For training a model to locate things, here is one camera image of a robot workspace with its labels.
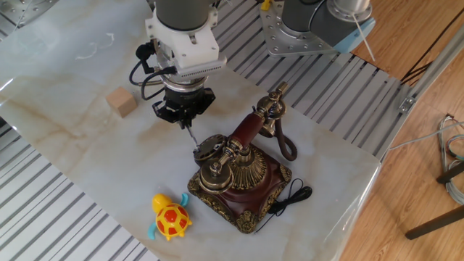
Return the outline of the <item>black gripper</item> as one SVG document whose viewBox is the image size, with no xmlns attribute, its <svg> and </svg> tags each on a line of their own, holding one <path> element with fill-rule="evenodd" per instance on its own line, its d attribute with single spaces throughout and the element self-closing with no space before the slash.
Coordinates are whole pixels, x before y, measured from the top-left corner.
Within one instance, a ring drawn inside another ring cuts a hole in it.
<svg viewBox="0 0 464 261">
<path fill-rule="evenodd" d="M 201 87 L 187 93 L 168 88 L 165 91 L 164 101 L 155 102 L 152 109 L 157 117 L 169 123 L 191 127 L 193 119 L 197 115 L 202 115 L 214 100 L 215 94 L 211 88 Z"/>
</svg>

